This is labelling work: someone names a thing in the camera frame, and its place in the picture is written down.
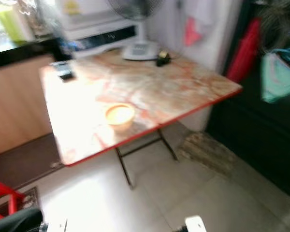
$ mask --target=red table edge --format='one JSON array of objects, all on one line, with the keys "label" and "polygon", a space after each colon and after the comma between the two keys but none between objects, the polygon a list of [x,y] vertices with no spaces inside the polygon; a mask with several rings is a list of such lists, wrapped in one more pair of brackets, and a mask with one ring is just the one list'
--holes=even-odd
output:
[{"label": "red table edge", "polygon": [[162,127],[165,127],[165,126],[167,126],[167,125],[169,125],[169,124],[171,124],[171,123],[173,123],[173,122],[175,122],[175,121],[178,121],[179,119],[182,119],[182,118],[184,118],[184,117],[186,117],[186,116],[188,116],[188,115],[191,115],[191,114],[193,114],[193,113],[195,113],[195,112],[197,112],[197,111],[199,111],[199,110],[201,110],[201,109],[204,109],[204,108],[206,108],[206,107],[208,107],[208,106],[210,106],[210,105],[214,105],[214,104],[219,103],[219,102],[221,102],[221,101],[223,101],[223,100],[225,100],[225,99],[227,99],[227,98],[230,98],[230,97],[232,97],[232,96],[234,96],[234,95],[240,93],[242,90],[243,90],[243,88],[241,87],[240,89],[238,89],[238,90],[235,91],[235,92],[229,93],[229,94],[227,94],[227,95],[225,95],[225,96],[222,96],[221,98],[219,98],[219,99],[217,99],[217,100],[214,100],[214,101],[211,101],[211,102],[206,103],[206,104],[204,104],[204,105],[201,105],[200,107],[198,107],[198,108],[196,108],[196,109],[193,109],[193,110],[191,110],[191,111],[189,111],[189,112],[187,112],[187,113],[185,113],[185,114],[182,114],[182,115],[180,115],[180,116],[178,116],[178,117],[176,117],[176,118],[174,118],[174,119],[172,119],[172,120],[170,120],[170,121],[168,121],[168,122],[166,122],[166,123],[159,124],[158,126],[152,128],[152,129],[149,129],[149,130],[147,130],[147,131],[144,131],[144,132],[142,132],[142,133],[139,133],[139,134],[137,134],[137,135],[134,135],[134,136],[132,136],[131,138],[129,138],[129,139],[127,139],[127,140],[124,140],[124,141],[122,141],[122,142],[120,142],[120,143],[118,143],[118,144],[116,144],[116,145],[113,145],[113,146],[111,146],[111,147],[108,147],[108,148],[106,148],[106,149],[104,149],[104,150],[102,150],[102,151],[99,151],[98,153],[95,153],[95,154],[93,154],[93,155],[91,155],[91,156],[88,156],[88,157],[86,157],[86,158],[84,158],[84,159],[82,159],[82,160],[79,160],[79,161],[77,161],[77,162],[75,162],[75,163],[72,163],[72,164],[65,164],[65,163],[64,163],[64,166],[65,166],[65,167],[74,167],[74,166],[76,166],[77,164],[80,164],[80,163],[82,163],[82,162],[87,161],[88,159],[93,158],[94,156],[98,156],[98,155],[100,155],[100,154],[102,154],[102,153],[104,153],[104,152],[107,152],[107,151],[109,151],[109,150],[112,150],[112,149],[114,149],[114,148],[116,148],[116,147],[118,147],[118,146],[124,145],[124,144],[126,144],[126,143],[128,143],[128,142],[131,142],[131,141],[133,141],[133,140],[139,139],[139,138],[143,137],[144,135],[147,135],[147,134],[149,134],[149,133],[151,133],[151,132],[156,131],[157,129],[160,129],[160,128],[162,128]]}]

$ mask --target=wooden cabinet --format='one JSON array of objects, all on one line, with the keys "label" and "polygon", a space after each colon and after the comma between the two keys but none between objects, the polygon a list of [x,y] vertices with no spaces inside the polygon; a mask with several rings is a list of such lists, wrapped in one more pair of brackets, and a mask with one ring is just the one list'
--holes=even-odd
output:
[{"label": "wooden cabinet", "polygon": [[0,68],[0,153],[52,132],[39,69],[48,55]]}]

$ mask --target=folding table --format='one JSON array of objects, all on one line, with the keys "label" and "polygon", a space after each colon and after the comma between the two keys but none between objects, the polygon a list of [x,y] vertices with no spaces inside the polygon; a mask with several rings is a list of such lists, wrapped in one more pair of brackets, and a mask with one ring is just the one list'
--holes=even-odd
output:
[{"label": "folding table", "polygon": [[[156,67],[153,61],[123,60],[113,50],[71,60],[70,66],[75,78],[69,81],[62,81],[52,66],[42,68],[40,76],[61,161],[72,167],[115,148],[130,186],[124,156],[162,140],[177,160],[160,128],[241,91],[240,85],[184,57]],[[105,119],[106,108],[116,102],[136,109],[124,133],[115,133]],[[121,145],[153,131],[158,139],[121,154]]]}]

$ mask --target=black countertop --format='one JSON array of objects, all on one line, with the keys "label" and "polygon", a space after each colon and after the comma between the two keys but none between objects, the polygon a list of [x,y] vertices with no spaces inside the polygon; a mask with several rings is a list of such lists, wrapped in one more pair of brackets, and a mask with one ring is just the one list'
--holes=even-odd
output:
[{"label": "black countertop", "polygon": [[14,43],[5,39],[0,44],[0,67],[44,54],[53,55],[56,61],[68,59],[68,57],[62,54],[58,40],[51,36],[33,42],[20,43]]}]

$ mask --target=hanging towel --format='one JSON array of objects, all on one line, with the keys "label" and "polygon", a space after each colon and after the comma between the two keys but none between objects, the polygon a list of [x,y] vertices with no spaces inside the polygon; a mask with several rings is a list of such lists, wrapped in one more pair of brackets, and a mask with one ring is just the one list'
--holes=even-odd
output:
[{"label": "hanging towel", "polygon": [[227,72],[227,77],[234,82],[239,83],[243,80],[256,61],[260,41],[260,24],[260,19],[254,18],[240,41],[238,50]]},{"label": "hanging towel", "polygon": [[207,35],[216,21],[217,0],[186,0],[185,44],[191,46]]},{"label": "hanging towel", "polygon": [[262,61],[262,98],[273,103],[290,95],[290,67],[275,53]]}]

